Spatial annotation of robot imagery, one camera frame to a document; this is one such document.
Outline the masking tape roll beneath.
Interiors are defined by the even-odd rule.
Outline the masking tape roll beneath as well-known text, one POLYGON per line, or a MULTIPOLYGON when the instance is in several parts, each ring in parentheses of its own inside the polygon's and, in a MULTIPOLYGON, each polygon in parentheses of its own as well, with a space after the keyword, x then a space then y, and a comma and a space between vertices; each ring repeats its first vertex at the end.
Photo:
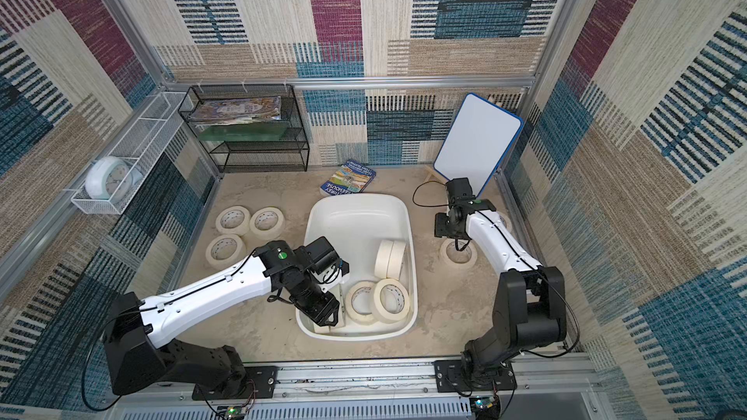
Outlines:
POLYGON ((454 270, 469 270, 478 258, 478 251, 472 243, 457 248, 455 240, 445 240, 440 249, 441 262, 454 270))

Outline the masking tape roll two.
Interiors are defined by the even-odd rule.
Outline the masking tape roll two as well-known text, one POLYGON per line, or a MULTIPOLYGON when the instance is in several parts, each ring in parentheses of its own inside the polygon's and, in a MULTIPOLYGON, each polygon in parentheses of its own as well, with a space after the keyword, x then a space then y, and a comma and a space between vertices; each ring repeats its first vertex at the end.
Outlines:
POLYGON ((507 229, 507 231, 509 231, 509 233, 513 233, 514 227, 509 216, 505 212, 501 212, 501 211, 498 212, 498 215, 501 219, 501 222, 504 224, 505 228, 507 229))

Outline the masking tape roll one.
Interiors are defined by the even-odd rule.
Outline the masking tape roll one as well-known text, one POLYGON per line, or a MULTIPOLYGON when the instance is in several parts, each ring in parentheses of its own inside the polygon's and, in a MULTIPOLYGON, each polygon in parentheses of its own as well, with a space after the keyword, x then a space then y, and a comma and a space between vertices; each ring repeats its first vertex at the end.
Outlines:
POLYGON ((276 207, 266 207, 255 212, 250 223, 250 231, 256 237, 271 241, 280 237, 285 228, 285 217, 276 207))

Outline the masking tape roll five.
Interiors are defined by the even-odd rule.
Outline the masking tape roll five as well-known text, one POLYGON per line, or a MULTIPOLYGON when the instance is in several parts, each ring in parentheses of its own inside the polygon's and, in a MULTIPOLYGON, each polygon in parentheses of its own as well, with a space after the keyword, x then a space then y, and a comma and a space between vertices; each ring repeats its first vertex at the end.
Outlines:
POLYGON ((248 252, 242 238, 235 234, 223 234, 213 239, 205 250, 208 264, 216 270, 224 270, 245 259, 248 252))

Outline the masking tape roll three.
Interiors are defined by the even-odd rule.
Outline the masking tape roll three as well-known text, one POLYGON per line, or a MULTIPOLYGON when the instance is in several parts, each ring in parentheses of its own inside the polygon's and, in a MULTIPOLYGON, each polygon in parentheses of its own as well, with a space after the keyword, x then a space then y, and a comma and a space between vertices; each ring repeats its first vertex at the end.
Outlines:
POLYGON ((221 235, 245 236, 250 233, 251 213, 244 206, 232 206, 223 210, 215 221, 221 235))

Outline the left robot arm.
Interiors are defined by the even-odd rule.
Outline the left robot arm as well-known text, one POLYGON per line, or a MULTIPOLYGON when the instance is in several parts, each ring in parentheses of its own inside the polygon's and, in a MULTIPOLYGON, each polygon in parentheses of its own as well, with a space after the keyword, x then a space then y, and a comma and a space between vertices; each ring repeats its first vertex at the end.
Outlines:
POLYGON ((157 382, 195 385, 216 399, 246 395, 249 377, 231 346, 208 348, 178 340, 202 321, 245 301, 266 297, 293 305, 319 327, 338 324, 334 286, 349 274, 326 237, 291 249, 270 241, 225 270, 165 294, 117 297, 102 329, 103 347, 116 396, 137 393, 157 382))

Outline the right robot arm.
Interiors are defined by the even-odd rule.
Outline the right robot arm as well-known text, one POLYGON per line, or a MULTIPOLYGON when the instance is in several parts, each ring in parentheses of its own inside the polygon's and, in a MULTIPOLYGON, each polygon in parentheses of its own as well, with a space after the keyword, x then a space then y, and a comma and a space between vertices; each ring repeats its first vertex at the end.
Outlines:
POLYGON ((445 183, 447 211, 435 216, 435 235, 480 247, 498 275, 492 327, 466 343, 461 367, 445 379, 457 391, 513 389, 511 359, 567 336, 564 276, 546 268, 513 237, 494 205, 473 195, 466 178, 445 183))

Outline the flat tape roll front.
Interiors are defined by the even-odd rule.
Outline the flat tape roll front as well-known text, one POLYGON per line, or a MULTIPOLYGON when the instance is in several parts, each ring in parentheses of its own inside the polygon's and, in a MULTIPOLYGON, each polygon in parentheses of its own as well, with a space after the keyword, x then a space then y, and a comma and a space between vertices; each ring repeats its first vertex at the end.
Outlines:
POLYGON ((377 322, 372 311, 372 295, 375 283, 360 281, 354 284, 345 296, 347 317, 354 323, 370 326, 377 322))

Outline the tilted tape roll front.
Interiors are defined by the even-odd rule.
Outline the tilted tape roll front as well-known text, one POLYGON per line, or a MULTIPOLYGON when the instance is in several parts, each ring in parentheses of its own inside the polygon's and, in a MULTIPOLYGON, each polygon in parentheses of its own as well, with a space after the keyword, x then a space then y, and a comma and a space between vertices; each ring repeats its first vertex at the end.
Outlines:
POLYGON ((383 279, 373 287, 372 311, 377 321, 394 324, 406 319, 410 312, 410 294, 396 279, 383 279))

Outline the upright tape roll pair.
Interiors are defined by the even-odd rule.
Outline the upright tape roll pair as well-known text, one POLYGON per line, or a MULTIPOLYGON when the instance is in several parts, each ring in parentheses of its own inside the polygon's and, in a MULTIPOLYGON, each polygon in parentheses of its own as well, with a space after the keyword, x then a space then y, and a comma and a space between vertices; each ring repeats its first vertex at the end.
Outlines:
POLYGON ((404 266, 407 243, 400 240, 384 239, 379 244, 375 257, 375 274, 379 279, 397 279, 401 277, 404 266))

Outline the wooden easel stand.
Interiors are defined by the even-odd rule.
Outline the wooden easel stand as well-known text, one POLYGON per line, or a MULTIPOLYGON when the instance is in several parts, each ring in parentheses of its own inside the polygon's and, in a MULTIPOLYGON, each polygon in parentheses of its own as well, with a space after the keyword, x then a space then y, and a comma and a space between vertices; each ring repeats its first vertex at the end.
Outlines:
POLYGON ((443 185, 445 184, 445 182, 447 182, 447 179, 445 179, 443 175, 437 172, 436 169, 432 165, 429 165, 429 164, 425 165, 424 170, 426 173, 426 177, 424 179, 425 183, 436 182, 436 183, 440 183, 443 185))

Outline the blue-framed whiteboard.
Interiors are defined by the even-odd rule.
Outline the blue-framed whiteboard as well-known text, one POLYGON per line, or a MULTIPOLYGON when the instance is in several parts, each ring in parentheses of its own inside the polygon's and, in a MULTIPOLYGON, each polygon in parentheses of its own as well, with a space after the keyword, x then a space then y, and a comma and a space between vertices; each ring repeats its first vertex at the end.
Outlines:
POLYGON ((433 168, 447 180, 467 178, 480 196, 509 149, 517 142, 523 119, 468 93, 447 133, 433 168))

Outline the green book on shelf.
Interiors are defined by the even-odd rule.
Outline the green book on shelf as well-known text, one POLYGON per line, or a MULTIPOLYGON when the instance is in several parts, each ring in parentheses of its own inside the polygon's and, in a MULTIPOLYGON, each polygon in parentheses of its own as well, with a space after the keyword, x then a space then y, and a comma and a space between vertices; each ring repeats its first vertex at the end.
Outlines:
POLYGON ((289 126, 285 122, 208 126, 198 135, 198 139, 204 142, 277 141, 281 139, 288 128, 289 126))

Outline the white round alarm clock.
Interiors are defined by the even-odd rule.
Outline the white round alarm clock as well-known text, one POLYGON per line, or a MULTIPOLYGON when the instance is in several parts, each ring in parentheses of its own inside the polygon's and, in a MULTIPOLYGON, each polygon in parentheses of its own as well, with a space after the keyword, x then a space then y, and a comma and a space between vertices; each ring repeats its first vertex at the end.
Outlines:
POLYGON ((119 157, 104 157, 89 170, 85 190, 92 200, 120 202, 144 178, 141 171, 119 157))

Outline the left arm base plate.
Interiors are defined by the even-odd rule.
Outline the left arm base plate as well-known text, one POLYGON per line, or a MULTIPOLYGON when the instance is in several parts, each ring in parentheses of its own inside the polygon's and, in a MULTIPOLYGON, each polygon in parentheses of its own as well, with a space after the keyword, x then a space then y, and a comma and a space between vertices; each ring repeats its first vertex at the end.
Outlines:
POLYGON ((266 400, 274 396, 278 366, 245 366, 244 377, 238 383, 210 391, 198 385, 192 392, 193 401, 266 400))

